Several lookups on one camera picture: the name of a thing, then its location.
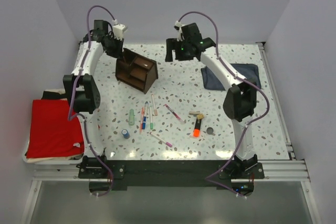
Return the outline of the brown wooden desk organizer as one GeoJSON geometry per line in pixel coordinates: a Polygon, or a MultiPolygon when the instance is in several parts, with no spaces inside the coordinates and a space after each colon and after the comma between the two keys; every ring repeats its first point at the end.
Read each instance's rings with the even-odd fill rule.
{"type": "Polygon", "coordinates": [[[159,78],[157,62],[130,49],[123,50],[129,51],[129,64],[123,64],[117,59],[116,79],[146,94],[159,78]]]}

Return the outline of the peach capped marker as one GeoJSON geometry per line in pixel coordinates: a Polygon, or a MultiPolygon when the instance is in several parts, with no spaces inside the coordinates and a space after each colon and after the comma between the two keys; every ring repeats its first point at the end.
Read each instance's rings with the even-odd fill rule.
{"type": "Polygon", "coordinates": [[[157,116],[157,108],[156,108],[156,104],[155,104],[155,97],[153,94],[151,94],[151,100],[152,100],[152,106],[153,106],[153,114],[154,116],[157,116]]]}

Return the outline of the red gel pen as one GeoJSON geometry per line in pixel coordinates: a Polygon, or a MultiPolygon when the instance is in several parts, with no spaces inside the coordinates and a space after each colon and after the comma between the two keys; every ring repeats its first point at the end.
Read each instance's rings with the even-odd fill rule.
{"type": "Polygon", "coordinates": [[[181,117],[169,106],[169,105],[167,105],[167,104],[165,104],[164,105],[174,116],[175,116],[175,118],[179,121],[179,122],[181,122],[182,124],[184,124],[185,122],[184,122],[184,120],[182,120],[181,119],[181,117]]]}

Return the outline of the green capped marker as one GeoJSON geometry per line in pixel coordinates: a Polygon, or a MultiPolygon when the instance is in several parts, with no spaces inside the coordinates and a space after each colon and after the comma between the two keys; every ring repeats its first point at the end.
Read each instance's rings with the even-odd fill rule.
{"type": "Polygon", "coordinates": [[[152,106],[150,106],[149,108],[149,118],[150,118],[150,130],[153,130],[154,129],[154,126],[153,126],[153,109],[152,109],[152,106]]]}

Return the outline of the orange black highlighter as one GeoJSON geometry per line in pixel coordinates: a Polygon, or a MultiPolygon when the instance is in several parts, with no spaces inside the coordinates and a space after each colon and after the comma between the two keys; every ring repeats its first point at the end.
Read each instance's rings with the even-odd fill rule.
{"type": "Polygon", "coordinates": [[[196,119],[195,126],[194,126],[194,131],[193,131],[193,136],[194,137],[199,137],[201,124],[202,124],[202,119],[196,119]]]}

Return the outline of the pink capped marker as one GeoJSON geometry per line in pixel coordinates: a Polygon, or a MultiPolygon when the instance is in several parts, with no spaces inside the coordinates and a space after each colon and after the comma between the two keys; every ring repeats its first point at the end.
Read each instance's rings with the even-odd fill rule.
{"type": "Polygon", "coordinates": [[[172,145],[171,143],[165,141],[164,139],[162,139],[162,138],[159,137],[158,135],[153,134],[152,132],[150,133],[150,135],[151,135],[152,137],[154,137],[155,139],[157,139],[159,142],[165,144],[166,146],[168,146],[168,147],[173,147],[173,145],[172,145]]]}

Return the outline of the small wooden block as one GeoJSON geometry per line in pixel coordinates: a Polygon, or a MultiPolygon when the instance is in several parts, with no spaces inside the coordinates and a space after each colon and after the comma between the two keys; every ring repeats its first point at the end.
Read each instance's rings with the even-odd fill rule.
{"type": "Polygon", "coordinates": [[[198,119],[198,120],[201,120],[201,119],[203,119],[203,118],[204,118],[204,115],[203,115],[203,114],[198,114],[198,115],[197,115],[197,119],[198,119]]]}

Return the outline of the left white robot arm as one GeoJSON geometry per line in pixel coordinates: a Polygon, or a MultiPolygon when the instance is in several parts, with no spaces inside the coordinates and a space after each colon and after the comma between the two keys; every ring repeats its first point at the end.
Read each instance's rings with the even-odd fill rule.
{"type": "Polygon", "coordinates": [[[84,142],[84,156],[95,157],[104,153],[98,127],[98,108],[101,102],[94,73],[103,55],[122,58],[124,33],[127,26],[113,20],[95,20],[93,29],[79,44],[76,63],[71,74],[63,77],[66,97],[70,106],[69,118],[79,119],[84,142]]]}

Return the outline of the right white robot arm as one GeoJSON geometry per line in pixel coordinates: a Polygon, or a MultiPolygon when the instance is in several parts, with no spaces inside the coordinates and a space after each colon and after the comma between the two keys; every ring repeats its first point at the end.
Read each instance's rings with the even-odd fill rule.
{"type": "Polygon", "coordinates": [[[255,81],[246,83],[245,76],[231,64],[221,58],[218,45],[207,37],[203,38],[195,23],[183,25],[176,21],[176,38],[166,40],[166,62],[173,60],[187,61],[196,58],[203,63],[220,81],[226,91],[223,110],[232,120],[236,151],[234,153],[234,173],[239,178],[246,178],[257,164],[257,155],[253,146],[253,137],[247,123],[253,119],[257,100],[255,81]]]}

